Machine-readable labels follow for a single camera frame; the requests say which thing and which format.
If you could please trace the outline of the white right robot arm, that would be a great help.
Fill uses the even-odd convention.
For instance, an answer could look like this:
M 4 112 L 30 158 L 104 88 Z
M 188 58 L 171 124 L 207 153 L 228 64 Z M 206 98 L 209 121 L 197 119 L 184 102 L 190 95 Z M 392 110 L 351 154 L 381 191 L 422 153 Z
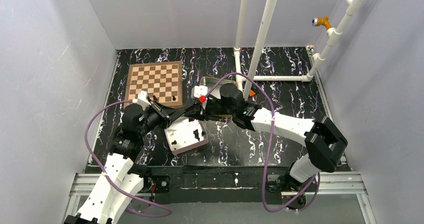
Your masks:
M 219 88 L 219 97 L 208 94 L 206 86 L 196 86 L 192 95 L 196 101 L 185 109 L 185 117 L 208 121 L 227 115 L 239 128 L 268 132 L 288 138 L 306 147 L 307 154 L 295 161 L 281 183 L 300 185 L 318 172 L 333 173 L 348 145 L 347 139 L 331 119 L 298 118 L 273 112 L 253 100 L 245 100 L 234 84 Z

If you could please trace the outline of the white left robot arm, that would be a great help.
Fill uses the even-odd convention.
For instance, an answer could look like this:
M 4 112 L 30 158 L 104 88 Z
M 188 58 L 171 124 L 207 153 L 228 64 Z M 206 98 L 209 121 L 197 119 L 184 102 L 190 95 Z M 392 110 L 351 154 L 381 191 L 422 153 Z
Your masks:
M 182 108 L 167 107 L 149 98 L 134 99 L 126 104 L 105 164 L 91 152 L 101 169 L 100 176 L 85 203 L 75 215 L 68 215 L 64 223 L 117 223 L 149 178 L 149 168 L 134 167 L 144 146 L 144 136 L 156 127 L 168 128 L 185 112 Z

